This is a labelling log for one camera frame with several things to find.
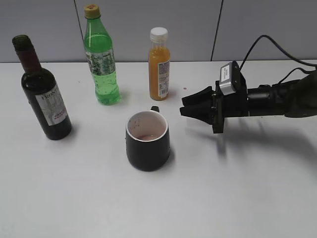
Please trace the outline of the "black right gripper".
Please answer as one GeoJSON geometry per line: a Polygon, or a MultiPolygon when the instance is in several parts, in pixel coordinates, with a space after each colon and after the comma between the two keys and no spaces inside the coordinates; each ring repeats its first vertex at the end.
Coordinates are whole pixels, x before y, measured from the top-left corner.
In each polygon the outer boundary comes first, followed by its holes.
{"type": "Polygon", "coordinates": [[[184,117],[212,125],[213,133],[216,134],[223,133],[225,118],[247,117],[249,113],[245,80],[241,81],[241,87],[237,92],[229,95],[223,95],[219,80],[215,82],[215,86],[214,93],[212,87],[208,86],[200,92],[183,97],[183,107],[179,110],[184,117]],[[211,98],[211,106],[202,103],[211,98]]]}

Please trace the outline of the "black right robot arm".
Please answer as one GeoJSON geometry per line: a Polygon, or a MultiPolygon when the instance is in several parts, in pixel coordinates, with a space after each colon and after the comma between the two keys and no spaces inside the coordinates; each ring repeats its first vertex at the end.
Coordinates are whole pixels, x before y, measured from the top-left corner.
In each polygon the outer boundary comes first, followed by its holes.
{"type": "Polygon", "coordinates": [[[303,79],[248,89],[242,80],[238,92],[223,95],[220,86],[182,98],[180,114],[212,126],[214,133],[223,133],[225,118],[285,116],[305,118],[317,114],[317,73],[303,79]]]}

